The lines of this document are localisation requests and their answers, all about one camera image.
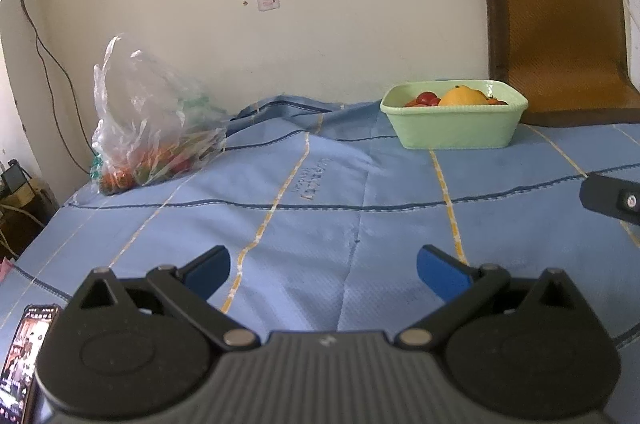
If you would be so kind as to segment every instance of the plastic bag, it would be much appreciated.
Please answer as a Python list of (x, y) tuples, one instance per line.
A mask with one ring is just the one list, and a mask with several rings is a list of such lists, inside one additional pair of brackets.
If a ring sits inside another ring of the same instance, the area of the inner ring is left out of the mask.
[(126, 36), (111, 40), (94, 80), (92, 180), (102, 193), (198, 170), (222, 151), (228, 116), (211, 104), (203, 84), (176, 74)]

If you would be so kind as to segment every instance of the smartphone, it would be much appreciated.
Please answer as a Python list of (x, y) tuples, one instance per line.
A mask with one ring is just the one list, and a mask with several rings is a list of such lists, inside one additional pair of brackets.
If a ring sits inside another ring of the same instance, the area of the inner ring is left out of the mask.
[(0, 424), (29, 424), (37, 399), (33, 371), (58, 305), (29, 305), (0, 371)]

